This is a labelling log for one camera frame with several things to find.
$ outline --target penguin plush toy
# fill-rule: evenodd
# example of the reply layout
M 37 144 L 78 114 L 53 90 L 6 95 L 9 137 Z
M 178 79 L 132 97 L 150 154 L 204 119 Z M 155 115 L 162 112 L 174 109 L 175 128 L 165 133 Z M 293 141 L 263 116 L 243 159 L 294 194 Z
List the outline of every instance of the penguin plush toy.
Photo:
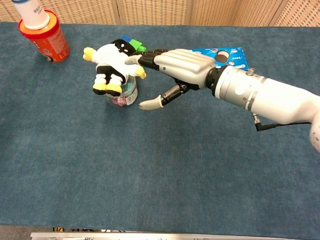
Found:
M 93 85 L 94 93 L 118 97 L 121 95 L 122 86 L 127 83 L 129 76 L 142 79 L 147 76 L 142 66 L 125 64 L 125 59 L 135 51 L 136 49 L 123 39 L 117 39 L 103 45 L 98 50 L 92 47 L 83 49 L 83 59 L 97 64 Z

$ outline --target beige wall panel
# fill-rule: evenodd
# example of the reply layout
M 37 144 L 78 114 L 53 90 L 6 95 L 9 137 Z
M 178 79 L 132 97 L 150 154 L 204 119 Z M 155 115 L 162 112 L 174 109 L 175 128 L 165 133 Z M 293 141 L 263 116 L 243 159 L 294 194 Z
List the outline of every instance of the beige wall panel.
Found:
M 191 0 L 117 0 L 126 25 L 188 25 Z
M 61 23 L 119 24 L 116 0 L 38 0 L 55 12 Z M 0 2 L 0 21 L 18 22 L 20 15 L 10 0 Z
M 320 0 L 289 0 L 274 25 L 320 27 Z
M 282 0 L 242 0 L 234 26 L 268 26 Z
M 230 26 L 237 0 L 194 0 L 191 24 L 197 26 Z

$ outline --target blue package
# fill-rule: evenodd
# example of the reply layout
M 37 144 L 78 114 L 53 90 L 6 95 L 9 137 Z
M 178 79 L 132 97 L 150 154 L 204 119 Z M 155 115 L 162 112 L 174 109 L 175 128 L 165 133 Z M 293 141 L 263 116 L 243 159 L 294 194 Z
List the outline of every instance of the blue package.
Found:
M 191 51 L 214 58 L 217 69 L 224 65 L 234 66 L 243 70 L 248 70 L 249 68 L 242 47 L 192 48 Z
M 127 36 L 127 35 L 122 35 L 122 36 L 120 37 L 120 39 L 125 40 L 127 43 L 130 43 L 131 40 L 132 40 L 132 37 Z

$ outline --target red container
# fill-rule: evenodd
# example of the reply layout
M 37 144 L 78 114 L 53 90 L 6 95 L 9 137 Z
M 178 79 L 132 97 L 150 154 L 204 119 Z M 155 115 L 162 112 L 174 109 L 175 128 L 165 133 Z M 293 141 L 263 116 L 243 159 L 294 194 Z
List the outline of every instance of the red container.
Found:
M 58 17 L 50 10 L 45 11 L 50 17 L 47 26 L 38 30 L 31 30 L 26 28 L 24 21 L 21 19 L 18 29 L 40 53 L 47 57 L 48 61 L 58 63 L 67 58 L 69 47 L 61 31 Z

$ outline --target plastic jar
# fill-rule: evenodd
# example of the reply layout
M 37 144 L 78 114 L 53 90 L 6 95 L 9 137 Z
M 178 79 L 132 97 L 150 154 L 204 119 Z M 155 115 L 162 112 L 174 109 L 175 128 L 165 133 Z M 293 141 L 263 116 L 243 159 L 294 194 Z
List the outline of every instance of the plastic jar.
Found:
M 106 100 L 110 105 L 124 107 L 129 106 L 136 101 L 138 96 L 138 87 L 134 76 L 129 76 L 126 84 L 121 87 L 122 93 L 120 96 L 105 94 Z

